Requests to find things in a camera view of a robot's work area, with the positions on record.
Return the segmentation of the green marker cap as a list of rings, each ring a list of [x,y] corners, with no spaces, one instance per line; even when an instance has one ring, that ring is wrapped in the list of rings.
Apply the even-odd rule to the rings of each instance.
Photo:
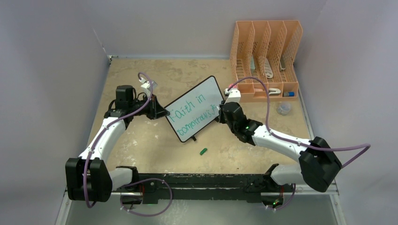
[[[203,155],[207,151],[207,148],[204,148],[199,154]]]

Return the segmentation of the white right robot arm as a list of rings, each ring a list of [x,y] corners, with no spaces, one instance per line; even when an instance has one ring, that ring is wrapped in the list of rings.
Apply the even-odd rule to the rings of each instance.
[[[296,161],[295,165],[271,166],[263,179],[270,191],[286,184],[306,184],[315,191],[325,192],[343,168],[324,139],[296,138],[268,129],[261,122],[248,119],[239,103],[222,104],[218,120],[227,124],[241,142],[276,151]]]

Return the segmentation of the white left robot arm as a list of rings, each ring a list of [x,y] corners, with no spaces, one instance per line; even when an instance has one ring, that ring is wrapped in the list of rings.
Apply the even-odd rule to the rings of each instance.
[[[106,202],[112,191],[124,187],[133,192],[139,188],[140,179],[134,166],[118,166],[113,171],[106,167],[111,151],[135,116],[144,115],[150,120],[169,115],[153,91],[156,83],[141,85],[142,99],[131,85],[120,85],[110,102],[100,130],[88,147],[65,164],[67,193],[71,200],[85,201],[89,207],[96,202]]]

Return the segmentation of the white whiteboard black frame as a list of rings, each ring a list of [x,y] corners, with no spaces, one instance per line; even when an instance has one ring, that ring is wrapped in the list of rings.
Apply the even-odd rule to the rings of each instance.
[[[218,115],[223,96],[214,76],[209,76],[165,106],[167,121],[180,142],[194,137]]]

